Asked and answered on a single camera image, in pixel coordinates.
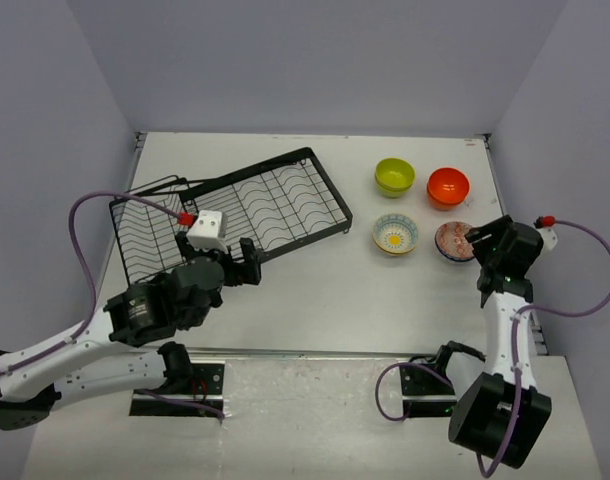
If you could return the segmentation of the red white pattern bowl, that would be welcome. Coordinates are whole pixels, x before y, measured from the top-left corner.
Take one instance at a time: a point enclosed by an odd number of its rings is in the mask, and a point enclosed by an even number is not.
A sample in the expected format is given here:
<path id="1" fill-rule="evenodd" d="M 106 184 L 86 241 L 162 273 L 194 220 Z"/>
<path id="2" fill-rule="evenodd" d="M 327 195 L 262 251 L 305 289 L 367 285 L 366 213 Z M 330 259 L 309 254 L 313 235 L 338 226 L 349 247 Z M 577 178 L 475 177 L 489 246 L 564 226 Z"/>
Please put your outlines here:
<path id="1" fill-rule="evenodd" d="M 467 263 L 475 256 L 472 245 L 466 235 L 472 229 L 469 223 L 450 221 L 438 227 L 434 235 L 434 244 L 438 252 L 447 260 L 455 263 Z"/>

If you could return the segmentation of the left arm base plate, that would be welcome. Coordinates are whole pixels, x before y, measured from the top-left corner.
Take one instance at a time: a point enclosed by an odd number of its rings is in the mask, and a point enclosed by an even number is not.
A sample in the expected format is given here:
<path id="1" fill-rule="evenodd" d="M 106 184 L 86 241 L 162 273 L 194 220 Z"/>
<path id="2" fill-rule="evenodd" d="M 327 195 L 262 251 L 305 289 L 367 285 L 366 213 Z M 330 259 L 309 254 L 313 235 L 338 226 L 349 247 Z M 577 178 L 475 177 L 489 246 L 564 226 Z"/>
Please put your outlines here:
<path id="1" fill-rule="evenodd" d="M 216 418 L 223 419 L 224 361 L 193 361 L 193 373 L 174 385 L 152 389 L 155 395 L 132 396 L 129 415 L 132 417 Z"/>

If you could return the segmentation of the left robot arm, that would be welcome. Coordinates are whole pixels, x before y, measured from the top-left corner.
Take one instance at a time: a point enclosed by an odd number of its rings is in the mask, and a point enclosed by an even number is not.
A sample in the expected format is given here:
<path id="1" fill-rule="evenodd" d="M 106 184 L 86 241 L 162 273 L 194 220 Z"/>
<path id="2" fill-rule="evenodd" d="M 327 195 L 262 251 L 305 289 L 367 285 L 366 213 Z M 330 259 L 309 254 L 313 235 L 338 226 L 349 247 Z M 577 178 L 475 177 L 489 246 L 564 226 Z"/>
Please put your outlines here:
<path id="1" fill-rule="evenodd" d="M 260 256 L 241 238 L 242 257 L 198 251 L 187 263 L 131 285 L 93 316 L 32 347 L 0 350 L 0 430 L 33 426 L 69 404 L 120 390 L 186 390 L 193 368 L 179 331 L 203 324 L 224 287 L 257 285 Z"/>

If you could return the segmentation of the yellow blue pattern ceramic bowl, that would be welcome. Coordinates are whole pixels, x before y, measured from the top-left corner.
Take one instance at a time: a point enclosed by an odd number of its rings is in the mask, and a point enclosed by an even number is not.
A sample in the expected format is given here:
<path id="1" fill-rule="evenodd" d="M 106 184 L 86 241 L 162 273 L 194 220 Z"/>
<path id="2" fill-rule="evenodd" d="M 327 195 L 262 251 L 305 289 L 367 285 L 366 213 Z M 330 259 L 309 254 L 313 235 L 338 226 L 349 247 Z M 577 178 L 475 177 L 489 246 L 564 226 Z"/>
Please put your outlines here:
<path id="1" fill-rule="evenodd" d="M 398 213 L 381 215 L 372 228 L 372 239 L 384 253 L 400 256 L 412 252 L 419 241 L 416 223 L 408 216 Z"/>

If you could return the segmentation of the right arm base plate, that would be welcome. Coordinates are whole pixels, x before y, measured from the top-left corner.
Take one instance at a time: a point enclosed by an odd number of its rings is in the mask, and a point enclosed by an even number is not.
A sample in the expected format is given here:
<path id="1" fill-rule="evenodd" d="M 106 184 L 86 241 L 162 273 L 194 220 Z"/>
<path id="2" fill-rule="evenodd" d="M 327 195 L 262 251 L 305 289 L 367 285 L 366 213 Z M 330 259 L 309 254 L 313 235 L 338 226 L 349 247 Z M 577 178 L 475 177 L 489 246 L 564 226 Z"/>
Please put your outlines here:
<path id="1" fill-rule="evenodd" d="M 456 404 L 451 387 L 423 369 L 400 367 L 404 419 L 450 417 Z"/>

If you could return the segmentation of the green bowl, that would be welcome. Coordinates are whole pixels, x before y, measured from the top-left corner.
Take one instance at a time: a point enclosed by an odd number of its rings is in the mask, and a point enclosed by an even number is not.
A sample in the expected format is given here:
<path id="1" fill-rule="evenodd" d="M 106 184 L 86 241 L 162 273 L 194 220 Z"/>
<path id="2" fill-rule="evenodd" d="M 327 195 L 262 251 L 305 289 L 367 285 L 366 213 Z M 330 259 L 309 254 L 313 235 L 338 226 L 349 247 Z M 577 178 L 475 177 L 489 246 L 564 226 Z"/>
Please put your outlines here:
<path id="1" fill-rule="evenodd" d="M 415 178 L 414 168 L 400 158 L 382 159 L 375 167 L 376 182 L 390 191 L 408 190 L 413 185 Z"/>
<path id="2" fill-rule="evenodd" d="M 379 193 L 387 198 L 399 198 L 404 196 L 414 184 L 413 175 L 404 175 L 396 171 L 386 171 L 384 174 L 375 174 L 376 188 Z"/>

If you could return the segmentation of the orange bowl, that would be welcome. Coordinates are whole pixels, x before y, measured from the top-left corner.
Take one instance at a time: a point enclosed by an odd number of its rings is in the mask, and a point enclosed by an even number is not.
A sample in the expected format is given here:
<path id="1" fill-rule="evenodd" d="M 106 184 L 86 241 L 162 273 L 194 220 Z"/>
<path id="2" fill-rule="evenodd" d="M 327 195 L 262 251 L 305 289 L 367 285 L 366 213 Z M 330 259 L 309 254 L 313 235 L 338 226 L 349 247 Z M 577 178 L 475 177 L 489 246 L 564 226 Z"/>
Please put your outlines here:
<path id="1" fill-rule="evenodd" d="M 426 190 L 429 205 L 436 210 L 450 211 L 458 208 L 467 198 L 469 190 Z"/>
<path id="2" fill-rule="evenodd" d="M 468 177 L 460 170 L 452 167 L 442 167 L 431 173 L 427 181 L 426 190 L 465 190 L 470 192 Z"/>

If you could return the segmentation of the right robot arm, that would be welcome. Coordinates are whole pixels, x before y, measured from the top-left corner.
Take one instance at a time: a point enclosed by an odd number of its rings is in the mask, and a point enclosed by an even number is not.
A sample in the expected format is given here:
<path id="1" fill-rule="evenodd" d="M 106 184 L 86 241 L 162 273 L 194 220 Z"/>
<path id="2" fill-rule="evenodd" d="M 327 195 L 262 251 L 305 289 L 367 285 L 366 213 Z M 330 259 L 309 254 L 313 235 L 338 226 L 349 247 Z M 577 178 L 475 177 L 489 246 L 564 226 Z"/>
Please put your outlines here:
<path id="1" fill-rule="evenodd" d="M 551 399 L 536 385 L 529 352 L 533 285 L 526 274 L 544 240 L 508 215 L 465 238 L 480 265 L 486 351 L 478 355 L 451 343 L 448 357 L 431 368 L 431 380 L 439 391 L 456 395 L 450 442 L 473 452 L 488 479 L 500 465 L 524 464 L 552 412 Z"/>

